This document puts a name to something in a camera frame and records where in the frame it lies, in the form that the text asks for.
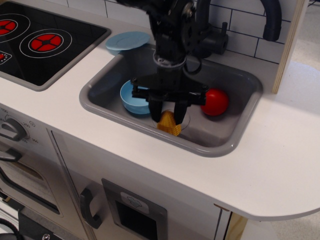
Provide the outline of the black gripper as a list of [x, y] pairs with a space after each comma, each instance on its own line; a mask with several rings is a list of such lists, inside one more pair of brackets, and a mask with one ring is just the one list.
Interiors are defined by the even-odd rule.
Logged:
[[209, 87], [190, 76], [184, 67], [164, 68], [158, 66], [156, 72], [137, 76], [130, 80], [132, 96], [145, 99], [151, 118], [159, 122], [164, 102], [173, 102], [174, 120], [180, 125], [190, 105], [204, 105]]

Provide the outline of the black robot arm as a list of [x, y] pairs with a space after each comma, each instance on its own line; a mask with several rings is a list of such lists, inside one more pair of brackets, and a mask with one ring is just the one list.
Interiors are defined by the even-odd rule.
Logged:
[[120, 0], [119, 4], [146, 12], [155, 40], [156, 73], [132, 78], [132, 96], [146, 99], [155, 122], [161, 119], [163, 103], [173, 102], [175, 123], [181, 124], [188, 107], [206, 103], [209, 89], [192, 77], [201, 68], [189, 71], [186, 66], [187, 56], [201, 40], [193, 1]]

